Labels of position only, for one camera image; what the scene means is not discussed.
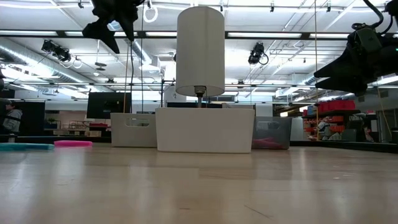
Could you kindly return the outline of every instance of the ceiling light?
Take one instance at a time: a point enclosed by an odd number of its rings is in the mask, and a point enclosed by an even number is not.
[[[146,32],[148,37],[176,37],[177,32]]]
[[[347,38],[349,34],[317,34],[317,38]],[[310,38],[315,38],[315,34],[310,34]]]
[[[29,85],[25,85],[25,84],[21,84],[21,85],[13,85],[13,84],[10,84],[10,86],[14,86],[14,87],[18,87],[18,88],[23,88],[23,89],[25,89],[25,90],[30,90],[30,91],[37,91],[36,88],[34,88],[34,87],[32,87],[32,86],[29,86]]]
[[[89,83],[57,83],[57,85],[89,85]]]
[[[146,72],[159,72],[160,68],[153,65],[142,65],[139,67],[142,71]]]
[[[70,37],[83,37],[81,31],[66,31],[65,34]]]
[[[300,97],[294,99],[294,101],[295,101],[295,102],[298,102],[298,101],[302,101],[302,100],[304,100],[304,99],[305,99],[304,96],[300,96]]]
[[[299,108],[298,110],[300,112],[304,112],[304,110],[307,110],[307,109],[308,109],[308,106],[303,106],[303,107]]]
[[[257,85],[257,87],[269,87],[269,88],[277,88],[277,87],[291,87],[292,85]]]
[[[69,90],[69,89],[66,89],[66,88],[60,88],[60,89],[58,89],[58,91],[60,93],[62,93],[62,94],[65,94],[65,95],[68,95],[68,96],[72,96],[72,97],[75,97],[75,98],[87,98],[88,97],[88,95],[86,95],[86,94],[82,94],[82,93],[79,93],[79,92],[77,92],[75,90]]]
[[[35,78],[60,78],[59,76],[51,76],[51,75],[38,75],[38,76],[35,76],[35,75],[32,75],[32,77],[35,77]]]
[[[394,76],[387,77],[387,78],[381,77],[380,80],[371,83],[371,85],[378,86],[378,85],[384,85],[384,84],[388,84],[388,83],[392,83],[392,82],[396,82],[396,81],[398,81],[398,75],[394,75]]]
[[[285,84],[286,80],[266,80],[263,84]]]
[[[227,87],[250,87],[250,85],[226,84]]]
[[[125,34],[124,32],[115,32],[115,33],[114,33],[114,36],[115,36],[115,37],[125,37],[126,34]]]
[[[228,37],[265,37],[265,38],[278,38],[278,37],[290,37],[290,38],[300,38],[302,34],[300,33],[263,33],[263,32],[229,32]]]
[[[57,36],[55,31],[32,31],[32,30],[0,30],[0,35],[51,35]]]
[[[398,86],[378,86],[378,88],[392,88],[392,89],[397,89]]]
[[[315,85],[298,85],[297,88],[301,90],[307,90],[309,88],[315,88]]]
[[[328,100],[333,100],[337,97],[339,97],[339,96],[324,96],[324,97],[319,98],[318,100],[319,101],[328,101]]]

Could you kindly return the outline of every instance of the lamp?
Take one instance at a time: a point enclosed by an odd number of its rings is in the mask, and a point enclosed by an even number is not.
[[[191,7],[177,19],[176,92],[201,98],[225,91],[224,17],[210,7]]]

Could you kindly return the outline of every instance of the ceiling beam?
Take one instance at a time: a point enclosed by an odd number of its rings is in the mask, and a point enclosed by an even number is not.
[[[317,40],[347,40],[345,32],[319,32]],[[176,39],[176,31],[136,31],[137,39]],[[26,30],[0,29],[0,37],[21,38],[63,38],[85,39],[80,30]],[[117,32],[115,39],[125,39],[124,32]],[[315,40],[314,32],[258,32],[258,31],[225,31],[227,40]]]

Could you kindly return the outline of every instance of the spotlight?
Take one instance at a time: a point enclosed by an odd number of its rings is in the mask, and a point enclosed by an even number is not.
[[[53,43],[51,40],[44,41],[42,51],[47,54],[52,54],[61,62],[69,62],[71,59],[69,49],[64,49],[63,47]]]
[[[106,81],[106,83],[114,83],[113,78],[108,78],[108,81]]]
[[[244,84],[243,80],[238,80],[238,85],[243,85],[243,84]]]
[[[266,63],[261,63],[260,60],[262,56],[265,56],[267,58]],[[264,45],[262,43],[256,43],[254,46],[253,50],[250,51],[250,56],[249,56],[249,64],[255,65],[257,63],[260,63],[261,65],[266,65],[268,63],[269,59],[266,53],[264,52]]]

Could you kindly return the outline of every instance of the fluorescent light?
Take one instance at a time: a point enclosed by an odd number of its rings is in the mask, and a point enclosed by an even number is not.
[[[57,83],[57,85],[89,85],[89,83]]]
[[[51,35],[57,36],[55,31],[32,31],[32,30],[0,30],[0,35]]]
[[[299,108],[298,110],[300,112],[304,112],[304,110],[307,110],[307,109],[308,109],[308,106],[303,106],[303,107]]]
[[[324,96],[324,97],[319,98],[318,100],[328,101],[328,100],[333,100],[334,98],[337,98],[337,97],[339,97],[339,96]]]
[[[268,91],[256,91],[252,93],[253,96],[275,96],[275,92],[268,92]]]
[[[177,32],[146,32],[148,37],[176,37]]]
[[[126,83],[94,83],[94,85],[101,85],[101,86],[125,86]]]
[[[384,85],[384,84],[388,84],[388,83],[392,83],[392,82],[396,82],[396,81],[398,81],[398,75],[394,75],[394,76],[387,77],[387,78],[381,77],[380,80],[371,83],[371,85],[378,86],[378,85]]]
[[[286,80],[266,80],[262,84],[286,84]]]
[[[392,88],[392,89],[396,89],[396,88],[398,88],[398,86],[378,86],[378,88]]]
[[[298,85],[297,88],[307,90],[309,88],[315,88],[315,85]]]
[[[245,85],[245,84],[226,84],[225,86],[227,86],[227,87],[250,87],[251,85]]]
[[[68,96],[73,96],[75,98],[88,98],[88,95],[79,93],[79,92],[77,92],[75,90],[69,90],[69,89],[66,89],[66,88],[59,88],[58,91],[60,93],[62,93],[62,94],[65,94],[65,95],[68,95]]]
[[[304,96],[300,96],[300,97],[294,99],[294,101],[295,101],[295,102],[298,102],[298,101],[302,101],[302,100],[304,100],[304,99],[305,99]]]
[[[347,38],[349,34],[317,34],[317,38]],[[310,34],[310,38],[315,38],[315,34]]]
[[[65,34],[70,37],[83,37],[83,33],[80,31],[66,31]]]
[[[278,87],[291,87],[292,85],[257,85],[257,87],[269,87],[269,88],[278,88]]]
[[[60,78],[59,76],[51,76],[51,75],[39,75],[39,76],[34,76],[34,75],[32,75],[32,77],[35,77],[35,78]]]
[[[146,72],[159,72],[160,68],[153,65],[142,65],[139,67],[142,71]]]
[[[290,37],[290,38],[300,38],[302,34],[300,33],[263,33],[263,32],[229,32],[228,37]]]
[[[115,37],[125,37],[126,34],[125,34],[124,32],[115,32],[115,33],[114,33],[114,36],[115,36]]]
[[[47,82],[15,82],[15,84],[17,84],[17,85],[48,85],[50,83],[47,83]]]
[[[13,84],[11,84],[11,85],[12,85],[12,86],[15,86],[15,87],[23,88],[23,89],[25,89],[25,90],[37,91],[36,88],[34,88],[34,87],[32,87],[32,86],[29,86],[29,85],[25,85],[25,84],[21,84],[21,85],[13,85]]]

